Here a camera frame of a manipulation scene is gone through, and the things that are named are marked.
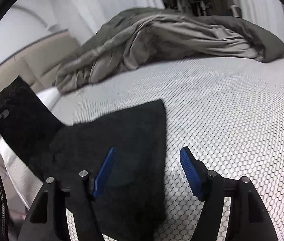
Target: white mattress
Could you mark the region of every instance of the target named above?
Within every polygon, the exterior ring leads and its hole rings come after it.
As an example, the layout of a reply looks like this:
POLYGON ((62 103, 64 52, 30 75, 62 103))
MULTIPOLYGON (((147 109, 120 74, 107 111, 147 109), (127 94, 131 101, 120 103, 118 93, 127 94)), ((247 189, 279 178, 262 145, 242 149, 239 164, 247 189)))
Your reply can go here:
MULTIPOLYGON (((156 99, 167 111, 168 217, 155 240, 189 240, 199 219, 202 204, 192 196, 179 162, 180 149, 188 146, 224 177, 249 176, 284 241, 284 59, 260 63, 214 57, 154 64, 62 96, 52 112, 73 124, 156 99)), ((30 206, 41 182, 18 157, 7 170, 30 206)), ((226 198, 218 241, 225 238, 229 209, 226 198)), ((68 218, 76 240, 71 213, 68 218)))

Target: black garment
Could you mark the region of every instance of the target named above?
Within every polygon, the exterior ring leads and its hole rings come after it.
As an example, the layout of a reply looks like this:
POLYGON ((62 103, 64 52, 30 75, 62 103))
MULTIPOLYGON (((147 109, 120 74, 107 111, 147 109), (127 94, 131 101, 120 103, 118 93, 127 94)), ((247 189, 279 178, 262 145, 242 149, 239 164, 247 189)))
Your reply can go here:
MULTIPOLYGON (((72 182, 81 170, 96 175, 111 147, 115 162, 104 193, 93 203, 104 234, 120 240, 153 240, 165 219, 166 115, 161 100, 99 119, 65 126, 17 78, 0 93, 0 133, 32 172, 72 182)), ((74 214, 77 208, 66 199, 74 214)))

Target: blue gripper pad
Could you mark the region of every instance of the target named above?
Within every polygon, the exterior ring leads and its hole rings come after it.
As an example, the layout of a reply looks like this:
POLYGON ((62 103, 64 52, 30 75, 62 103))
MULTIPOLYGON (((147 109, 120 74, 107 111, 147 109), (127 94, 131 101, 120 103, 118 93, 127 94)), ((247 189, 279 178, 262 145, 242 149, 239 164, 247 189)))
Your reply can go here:
POLYGON ((101 166, 100 171, 94 180, 94 191, 93 197, 97 198, 100 194, 103 193, 104 187, 106 185, 107 179, 111 173, 113 164, 114 164, 114 148, 112 147, 107 154, 103 165, 101 166))
POLYGON ((193 195, 196 196, 199 200, 202 200, 203 192, 201 189, 201 178, 193 165, 195 164, 195 162, 191 162, 191 160, 196 161, 189 148, 183 147, 180 151, 180 162, 182 168, 186 175, 187 181, 189 182, 193 195))

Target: silver screw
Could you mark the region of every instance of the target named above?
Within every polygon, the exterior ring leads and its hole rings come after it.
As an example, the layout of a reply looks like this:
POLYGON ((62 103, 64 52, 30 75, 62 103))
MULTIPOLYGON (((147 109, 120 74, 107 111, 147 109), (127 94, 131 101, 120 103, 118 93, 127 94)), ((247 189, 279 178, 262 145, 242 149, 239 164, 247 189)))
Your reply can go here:
POLYGON ((88 172, 87 172, 86 170, 82 170, 82 171, 79 173, 79 175, 80 175, 81 177, 85 177, 85 176, 87 176, 87 174, 88 174, 88 172))
POLYGON ((53 178, 53 177, 49 177, 49 178, 46 179, 46 182, 47 182, 48 184, 51 184, 53 181, 54 181, 54 178, 53 178))
POLYGON ((215 176, 217 175, 217 173, 216 173, 214 170, 209 170, 209 171, 208 171, 208 175, 209 175, 210 177, 215 177, 215 176))
POLYGON ((250 182, 250 179, 248 177, 242 177, 242 181, 244 183, 249 183, 250 182))

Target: gray comforter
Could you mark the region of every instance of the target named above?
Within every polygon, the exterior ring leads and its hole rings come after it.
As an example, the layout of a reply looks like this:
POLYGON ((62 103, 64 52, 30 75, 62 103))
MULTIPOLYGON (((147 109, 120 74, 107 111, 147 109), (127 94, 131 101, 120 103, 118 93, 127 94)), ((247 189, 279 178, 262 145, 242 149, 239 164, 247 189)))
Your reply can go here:
POLYGON ((133 8, 112 18, 61 62, 56 86, 66 93, 151 62, 201 54, 270 62, 284 55, 284 43, 235 17, 193 17, 168 9, 133 8))

